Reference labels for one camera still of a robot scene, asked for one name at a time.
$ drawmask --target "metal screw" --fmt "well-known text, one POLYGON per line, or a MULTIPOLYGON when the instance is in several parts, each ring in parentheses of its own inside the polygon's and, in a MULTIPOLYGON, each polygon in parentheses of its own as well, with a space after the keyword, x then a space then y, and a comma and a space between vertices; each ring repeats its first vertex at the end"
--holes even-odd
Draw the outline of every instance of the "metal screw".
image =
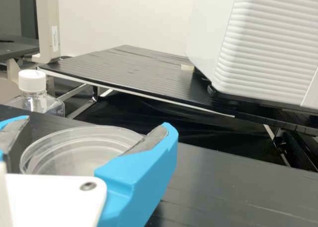
POLYGON ((86 182, 82 186, 80 186, 80 189, 82 191, 90 191, 90 190, 94 189, 96 186, 97 185, 94 182, 86 182))

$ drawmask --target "plastic container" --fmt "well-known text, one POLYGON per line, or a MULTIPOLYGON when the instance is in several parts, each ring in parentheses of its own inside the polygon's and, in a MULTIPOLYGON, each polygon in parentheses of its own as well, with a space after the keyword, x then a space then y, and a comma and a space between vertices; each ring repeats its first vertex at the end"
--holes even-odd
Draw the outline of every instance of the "plastic container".
POLYGON ((47 135, 22 154, 26 174, 93 176, 94 170, 135 145, 143 136, 113 126, 85 126, 47 135))
POLYGON ((19 72, 21 95, 6 105, 38 113, 65 117, 64 102, 46 93, 46 75, 42 71, 22 70, 19 72))

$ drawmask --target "clear bottle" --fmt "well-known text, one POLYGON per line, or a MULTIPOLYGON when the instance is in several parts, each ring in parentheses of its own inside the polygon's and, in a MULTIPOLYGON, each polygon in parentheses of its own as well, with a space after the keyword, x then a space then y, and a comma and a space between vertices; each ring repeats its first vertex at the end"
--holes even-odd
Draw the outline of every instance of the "clear bottle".
POLYGON ((64 102, 46 93, 46 75, 42 71, 22 70, 19 72, 21 95, 6 105, 33 112, 65 117, 64 102))

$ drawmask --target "black table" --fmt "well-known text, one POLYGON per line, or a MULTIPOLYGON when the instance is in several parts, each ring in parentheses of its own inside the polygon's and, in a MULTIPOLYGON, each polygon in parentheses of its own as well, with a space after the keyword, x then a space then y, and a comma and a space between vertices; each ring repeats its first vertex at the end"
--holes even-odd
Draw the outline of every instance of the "black table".
POLYGON ((39 41, 32 38, 0 34, 0 61, 39 52, 39 41))
MULTIPOLYGON (((0 120, 31 115, 33 141, 87 125, 0 105, 0 120)), ((318 225, 318 174, 179 144, 178 164, 148 227, 318 225)))
POLYGON ((203 115, 214 111, 318 136, 318 111, 302 108, 301 112, 294 112, 299 107, 264 101, 255 105, 211 97, 207 92, 208 82, 182 69, 182 65, 190 64, 183 56, 125 45, 40 65, 40 68, 51 72, 50 75, 66 75, 80 82, 207 111, 203 115))

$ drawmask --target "petri dish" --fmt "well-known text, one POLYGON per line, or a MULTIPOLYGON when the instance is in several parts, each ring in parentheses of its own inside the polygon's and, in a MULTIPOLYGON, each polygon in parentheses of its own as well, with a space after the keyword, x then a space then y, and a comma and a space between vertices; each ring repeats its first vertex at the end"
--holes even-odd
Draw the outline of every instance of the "petri dish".
POLYGON ((143 138, 114 126, 62 130, 32 143, 23 152, 24 174, 93 176, 94 170, 121 155, 143 138))

